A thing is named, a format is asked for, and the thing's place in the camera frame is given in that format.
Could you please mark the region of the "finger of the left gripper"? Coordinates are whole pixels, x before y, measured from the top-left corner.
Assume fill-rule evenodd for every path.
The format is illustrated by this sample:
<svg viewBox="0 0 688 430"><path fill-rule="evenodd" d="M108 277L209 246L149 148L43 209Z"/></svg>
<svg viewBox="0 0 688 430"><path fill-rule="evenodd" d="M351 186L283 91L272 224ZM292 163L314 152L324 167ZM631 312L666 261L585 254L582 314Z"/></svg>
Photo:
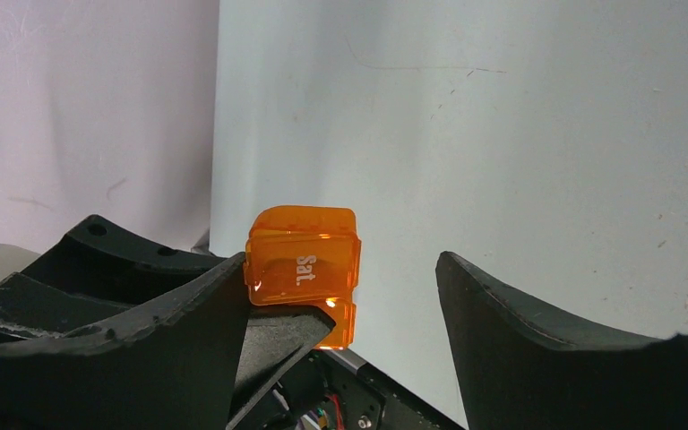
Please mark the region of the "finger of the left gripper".
<svg viewBox="0 0 688 430"><path fill-rule="evenodd" d="M253 307L244 260L83 220L0 282L0 413L243 416L333 326Z"/></svg>

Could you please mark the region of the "orange pill organizer box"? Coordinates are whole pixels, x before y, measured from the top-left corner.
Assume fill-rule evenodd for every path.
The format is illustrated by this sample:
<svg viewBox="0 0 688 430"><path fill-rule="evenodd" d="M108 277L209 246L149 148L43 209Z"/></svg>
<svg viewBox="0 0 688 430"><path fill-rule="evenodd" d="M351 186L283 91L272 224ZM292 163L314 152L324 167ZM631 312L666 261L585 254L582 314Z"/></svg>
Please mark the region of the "orange pill organizer box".
<svg viewBox="0 0 688 430"><path fill-rule="evenodd" d="M253 305L312 305L335 326L318 349L344 349L355 335L362 242L348 208L281 205L262 211L245 244Z"/></svg>

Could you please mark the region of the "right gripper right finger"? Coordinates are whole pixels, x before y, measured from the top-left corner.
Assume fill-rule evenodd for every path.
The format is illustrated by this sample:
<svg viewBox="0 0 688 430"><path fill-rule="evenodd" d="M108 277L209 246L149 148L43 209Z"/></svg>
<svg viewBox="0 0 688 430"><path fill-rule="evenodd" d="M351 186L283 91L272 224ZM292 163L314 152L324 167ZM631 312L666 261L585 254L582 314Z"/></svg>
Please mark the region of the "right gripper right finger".
<svg viewBox="0 0 688 430"><path fill-rule="evenodd" d="M571 314L456 253L436 282L473 429L688 429L688 335Z"/></svg>

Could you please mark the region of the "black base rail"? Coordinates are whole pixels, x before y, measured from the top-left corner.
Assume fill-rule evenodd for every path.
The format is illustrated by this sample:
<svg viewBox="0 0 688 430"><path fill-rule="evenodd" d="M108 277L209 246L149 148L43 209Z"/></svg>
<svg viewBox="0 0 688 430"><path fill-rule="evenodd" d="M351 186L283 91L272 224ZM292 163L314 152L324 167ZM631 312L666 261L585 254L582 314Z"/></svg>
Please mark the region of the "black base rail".
<svg viewBox="0 0 688 430"><path fill-rule="evenodd" d="M228 429L460 429L350 351L312 350L241 400Z"/></svg>

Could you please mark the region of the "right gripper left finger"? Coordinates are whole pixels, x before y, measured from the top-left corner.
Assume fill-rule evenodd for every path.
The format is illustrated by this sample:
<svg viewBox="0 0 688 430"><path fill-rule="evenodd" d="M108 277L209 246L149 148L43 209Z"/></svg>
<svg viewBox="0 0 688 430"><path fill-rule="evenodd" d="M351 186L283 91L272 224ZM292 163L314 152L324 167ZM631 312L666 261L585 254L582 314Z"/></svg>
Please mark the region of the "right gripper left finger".
<svg viewBox="0 0 688 430"><path fill-rule="evenodd" d="M0 417L45 429L223 429L249 304L235 254L63 338L0 344Z"/></svg>

